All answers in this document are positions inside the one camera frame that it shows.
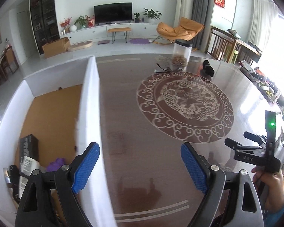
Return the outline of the person's right hand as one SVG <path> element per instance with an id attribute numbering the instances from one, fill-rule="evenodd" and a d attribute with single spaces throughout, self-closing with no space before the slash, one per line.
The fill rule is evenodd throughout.
<path id="1" fill-rule="evenodd" d="M 265 202 L 265 210 L 276 213 L 284 206 L 284 189 L 282 170 L 277 173 L 268 173 L 261 170 L 258 166 L 251 170 L 254 173 L 253 182 L 258 180 L 266 184 L 269 188 Z"/>

